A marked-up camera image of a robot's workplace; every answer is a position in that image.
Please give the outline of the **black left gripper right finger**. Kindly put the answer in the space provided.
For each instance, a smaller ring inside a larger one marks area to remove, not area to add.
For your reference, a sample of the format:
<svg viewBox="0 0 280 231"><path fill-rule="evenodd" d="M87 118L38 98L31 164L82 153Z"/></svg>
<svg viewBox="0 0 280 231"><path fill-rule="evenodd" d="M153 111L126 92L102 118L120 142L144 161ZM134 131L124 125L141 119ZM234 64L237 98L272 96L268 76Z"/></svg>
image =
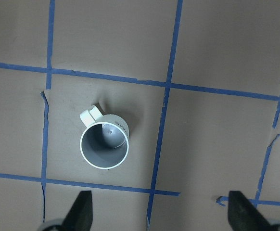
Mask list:
<svg viewBox="0 0 280 231"><path fill-rule="evenodd" d="M241 191L230 191L228 222L233 231L275 231Z"/></svg>

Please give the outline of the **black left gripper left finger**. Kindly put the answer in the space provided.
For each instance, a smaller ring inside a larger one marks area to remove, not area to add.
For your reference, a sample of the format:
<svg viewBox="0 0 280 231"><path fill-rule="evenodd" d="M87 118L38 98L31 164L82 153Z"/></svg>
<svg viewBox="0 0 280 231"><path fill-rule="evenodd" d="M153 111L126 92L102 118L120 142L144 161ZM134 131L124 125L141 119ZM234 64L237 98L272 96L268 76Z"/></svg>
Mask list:
<svg viewBox="0 0 280 231"><path fill-rule="evenodd" d="M62 222L63 230L90 231L92 222L92 192L81 191Z"/></svg>

